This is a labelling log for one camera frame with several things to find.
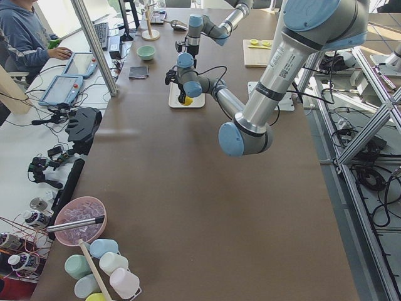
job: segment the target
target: cutting board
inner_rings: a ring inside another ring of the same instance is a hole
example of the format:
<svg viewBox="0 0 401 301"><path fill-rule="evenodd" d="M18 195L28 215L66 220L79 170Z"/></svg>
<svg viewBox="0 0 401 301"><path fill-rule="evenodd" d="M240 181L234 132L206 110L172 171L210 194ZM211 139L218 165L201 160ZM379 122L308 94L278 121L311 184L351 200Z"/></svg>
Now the cutting board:
<svg viewBox="0 0 401 301"><path fill-rule="evenodd" d="M261 67L265 68L268 65L268 60L270 58L269 49L258 49L258 48L248 48L250 45L250 40L243 40L242 47L244 48L244 63L245 67Z"/></svg>

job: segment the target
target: green cup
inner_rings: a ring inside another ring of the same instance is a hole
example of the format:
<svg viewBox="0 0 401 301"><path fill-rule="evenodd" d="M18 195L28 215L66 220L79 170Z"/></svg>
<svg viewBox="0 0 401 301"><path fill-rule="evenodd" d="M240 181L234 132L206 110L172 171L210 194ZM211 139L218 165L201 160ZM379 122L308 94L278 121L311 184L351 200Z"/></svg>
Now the green cup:
<svg viewBox="0 0 401 301"><path fill-rule="evenodd" d="M71 277L77 280L92 272L85 256L77 254L67 258L64 269Z"/></svg>

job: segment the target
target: computer monitor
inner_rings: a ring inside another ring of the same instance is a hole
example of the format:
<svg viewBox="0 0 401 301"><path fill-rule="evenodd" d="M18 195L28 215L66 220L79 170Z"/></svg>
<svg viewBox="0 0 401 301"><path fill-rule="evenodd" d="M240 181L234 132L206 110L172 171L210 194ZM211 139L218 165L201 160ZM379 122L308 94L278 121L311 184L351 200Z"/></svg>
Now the computer monitor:
<svg viewBox="0 0 401 301"><path fill-rule="evenodd" d="M130 36L130 25L128 23L128 18L127 18L127 10L125 9L125 3L130 3L131 6L131 12L133 16L133 20L135 21L135 27L138 29L139 27L139 19L138 19L138 14L137 14L137 8L135 7L135 3L133 0L118 0L118 5L120 6L120 11L121 11L121 17L123 18L124 22L124 34L121 37L122 41L132 41L133 38Z"/></svg>

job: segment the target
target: gray floor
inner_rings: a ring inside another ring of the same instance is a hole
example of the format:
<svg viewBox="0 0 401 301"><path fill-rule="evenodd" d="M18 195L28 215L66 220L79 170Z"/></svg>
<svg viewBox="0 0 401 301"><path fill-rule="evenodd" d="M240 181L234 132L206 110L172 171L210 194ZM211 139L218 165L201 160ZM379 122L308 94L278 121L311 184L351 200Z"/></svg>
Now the gray floor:
<svg viewBox="0 0 401 301"><path fill-rule="evenodd" d="M334 83L337 88L350 88L342 87L341 81L348 82L348 79L335 79ZM365 239L365 234L362 230L362 226L357 215L357 211L352 201L352 197L349 193L348 186L341 175L336 172L336 166L333 163L335 158L335 151L333 149L333 144L331 137L328 134L326 125L323 121L322 114L319 110L310 109L310 102L316 103L310 98L307 99L308 103L304 103L305 115L309 121L311 135L315 142L316 151L321 162L321 170L326 180L326 185L333 205L333 210L337 218L338 227L340 229L341 238L343 240L344 248L348 257L348 261L354 276L355 286L360 294L360 299L362 301L367 300L389 300L385 292L380 274L377 271L375 261L372 257L370 247ZM339 99L335 97L336 106L348 105L346 100ZM367 118L360 114L351 114L352 116L347 116L346 118L352 120L352 124L363 126L367 122ZM334 115L333 119L339 119L338 116ZM391 150L394 145L401 145L401 136L396 130L386 128L381 130L380 135L388 141L388 145ZM400 151L391 151L392 153L399 154ZM372 206L376 206L376 197L372 198ZM392 225L394 228L401 227L401 219L392 219ZM385 247L389 262L392 266L394 274L399 275L400 262L399 255L401 252L401 241L399 239L399 234L387 234L383 233L380 239Z"/></svg>

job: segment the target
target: window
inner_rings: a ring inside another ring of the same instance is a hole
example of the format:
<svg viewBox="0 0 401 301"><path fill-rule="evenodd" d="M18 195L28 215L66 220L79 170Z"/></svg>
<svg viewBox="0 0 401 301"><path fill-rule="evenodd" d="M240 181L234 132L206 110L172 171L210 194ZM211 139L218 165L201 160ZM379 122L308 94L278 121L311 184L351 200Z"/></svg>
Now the window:
<svg viewBox="0 0 401 301"><path fill-rule="evenodd" d="M115 14L107 0L84 0L84 3L92 21ZM46 29L60 38L81 28L71 0L40 0L34 7Z"/></svg>

